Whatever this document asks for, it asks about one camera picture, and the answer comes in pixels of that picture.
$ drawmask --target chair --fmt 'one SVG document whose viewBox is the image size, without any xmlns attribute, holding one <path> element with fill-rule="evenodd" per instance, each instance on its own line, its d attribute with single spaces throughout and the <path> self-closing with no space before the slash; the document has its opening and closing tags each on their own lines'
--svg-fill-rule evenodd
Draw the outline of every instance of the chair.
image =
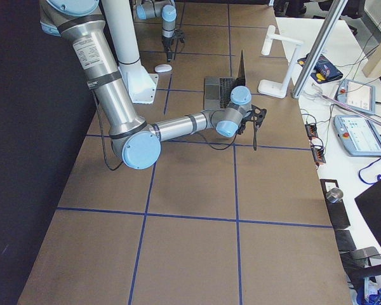
<svg viewBox="0 0 381 305">
<path fill-rule="evenodd" d="M 320 9 L 322 11 L 328 11 L 330 9 L 330 6 L 332 4 L 333 0 L 327 0 L 323 2 L 318 2 Z M 361 18 L 364 15 L 364 4 L 365 0 L 348 0 L 347 4 L 345 5 L 342 16 L 348 16 L 352 19 L 358 19 Z M 320 16 L 313 16 L 313 18 L 324 18 Z M 349 25 L 350 30 L 352 31 L 353 35 L 355 36 L 357 34 L 357 29 L 351 25 Z"/>
</svg>

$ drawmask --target touchscreen display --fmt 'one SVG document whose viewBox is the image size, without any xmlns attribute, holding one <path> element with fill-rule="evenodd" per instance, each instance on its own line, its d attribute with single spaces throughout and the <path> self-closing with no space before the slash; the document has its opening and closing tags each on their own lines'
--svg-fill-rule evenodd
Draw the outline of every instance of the touchscreen display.
<svg viewBox="0 0 381 305">
<path fill-rule="evenodd" d="M 371 110 L 371 86 L 347 82 L 347 104 L 367 111 Z"/>
<path fill-rule="evenodd" d="M 381 152 L 381 144 L 366 119 L 342 117 L 341 122 L 349 132 L 350 139 L 358 151 Z"/>
</svg>

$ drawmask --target laptop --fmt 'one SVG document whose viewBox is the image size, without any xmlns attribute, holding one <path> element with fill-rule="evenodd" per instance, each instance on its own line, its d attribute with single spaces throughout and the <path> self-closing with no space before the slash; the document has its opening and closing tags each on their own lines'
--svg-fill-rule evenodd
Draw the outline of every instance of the laptop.
<svg viewBox="0 0 381 305">
<path fill-rule="evenodd" d="M 230 93 L 237 86 L 246 85 L 244 57 L 241 51 L 239 74 L 237 78 L 206 76 L 204 78 L 204 109 L 217 110 L 226 108 L 230 102 Z"/>
</svg>

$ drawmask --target label sticker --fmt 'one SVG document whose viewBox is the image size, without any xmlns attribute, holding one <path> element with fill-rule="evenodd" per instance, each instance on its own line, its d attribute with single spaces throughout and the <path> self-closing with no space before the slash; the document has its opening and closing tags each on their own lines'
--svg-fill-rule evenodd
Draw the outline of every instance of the label sticker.
<svg viewBox="0 0 381 305">
<path fill-rule="evenodd" d="M 92 38 L 74 43 L 74 49 L 81 62 L 82 68 L 85 70 L 103 63 L 99 51 L 97 50 L 96 42 L 94 42 Z"/>
</svg>

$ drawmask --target white lamp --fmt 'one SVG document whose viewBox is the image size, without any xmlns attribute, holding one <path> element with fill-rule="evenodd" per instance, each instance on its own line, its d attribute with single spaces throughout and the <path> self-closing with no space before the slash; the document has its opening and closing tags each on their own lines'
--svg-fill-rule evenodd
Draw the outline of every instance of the white lamp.
<svg viewBox="0 0 381 305">
<path fill-rule="evenodd" d="M 300 47 L 304 42 L 275 34 L 275 26 L 270 25 L 267 30 L 267 35 L 265 36 L 264 45 L 262 46 L 262 55 L 269 55 L 269 52 L 271 51 L 272 41 L 274 39 L 294 43 L 295 51 L 293 52 L 288 71 L 286 71 L 284 81 L 282 83 L 277 83 L 275 81 L 268 81 L 263 79 L 258 85 L 258 92 L 270 95 L 272 97 L 284 98 L 286 96 L 286 89 L 288 88 L 288 83 L 290 82 L 295 62 L 297 61 L 297 57 L 299 55 Z"/>
</svg>

